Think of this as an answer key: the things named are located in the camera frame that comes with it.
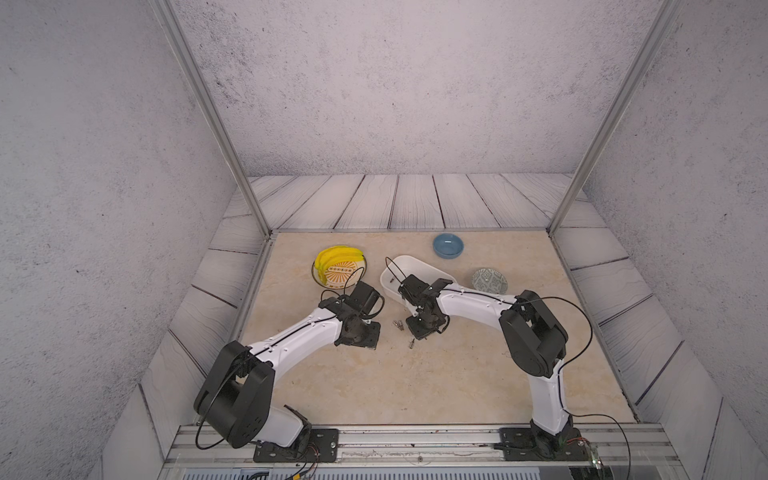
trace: white plastic container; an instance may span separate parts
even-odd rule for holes
[[[453,275],[448,275],[442,270],[438,270],[428,263],[424,263],[418,258],[411,257],[410,255],[401,255],[389,262],[386,260],[389,268],[385,268],[381,274],[379,280],[382,283],[384,293],[391,299],[394,299],[397,303],[400,303],[411,315],[416,313],[416,307],[406,302],[400,292],[397,291],[400,287],[400,282],[403,281],[408,275],[416,275],[419,280],[429,285],[432,285],[435,280],[445,278],[456,282],[456,278]]]

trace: blue bowl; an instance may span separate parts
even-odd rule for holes
[[[450,260],[462,254],[464,242],[453,233],[441,233],[432,241],[432,248],[438,257]]]

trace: concrete wall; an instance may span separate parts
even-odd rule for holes
[[[768,452],[768,4],[688,2],[586,191]]]
[[[660,0],[173,0],[249,175],[571,172]]]
[[[234,190],[146,0],[0,2],[0,169],[0,477],[85,478]]]

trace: beige tabletop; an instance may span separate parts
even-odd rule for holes
[[[384,257],[411,255],[470,286],[482,267],[502,272],[509,294],[533,290],[578,303],[560,260],[543,231],[462,232],[464,253],[443,260],[432,251],[436,233],[280,233],[243,331],[242,343],[266,339],[293,325],[317,307],[323,290],[310,277],[315,255],[332,245],[358,247],[369,271],[363,281],[382,295],[379,275]],[[568,355],[589,339],[586,319],[559,300],[546,300],[568,331]],[[502,333],[480,323],[452,317],[443,335],[432,334],[409,348],[405,307],[387,302],[375,318],[381,323],[376,349],[325,346],[293,367],[275,385],[273,405],[287,404],[316,425],[523,423],[531,419],[527,376],[509,355]],[[574,414],[605,413],[634,422],[627,400],[594,340],[564,370],[565,398]],[[610,422],[601,417],[577,422]]]

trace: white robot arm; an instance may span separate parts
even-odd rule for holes
[[[381,326],[371,313],[381,298],[370,285],[358,282],[351,295],[320,302],[311,314],[278,335],[243,346],[227,344],[197,394],[194,408],[234,448],[253,439],[294,447],[311,425],[298,412],[272,407],[275,381],[320,347],[330,344],[375,349]],[[236,377],[245,378],[244,383]]]
[[[531,428],[552,449],[573,425],[565,405],[561,367],[568,334],[539,296],[492,295],[469,289],[416,258],[395,258],[382,272],[384,291],[412,314],[406,324],[416,339],[442,333],[451,316],[462,316],[504,333],[512,359],[528,374],[533,400]]]
[[[417,259],[395,259],[404,271],[382,273],[384,290],[412,314],[417,339],[442,333],[450,316],[463,316],[504,333],[511,357],[528,374],[533,398],[531,430],[543,452],[556,452],[569,435],[572,417],[561,399],[568,334],[533,292],[497,296],[458,285],[447,273]],[[311,425],[290,408],[272,407],[275,381],[320,347],[334,343],[375,348],[380,325],[371,313],[380,295],[358,282],[351,295],[320,302],[307,317],[261,342],[226,345],[195,399],[194,408],[234,448],[253,439],[303,452]],[[235,377],[246,378],[244,383]]]

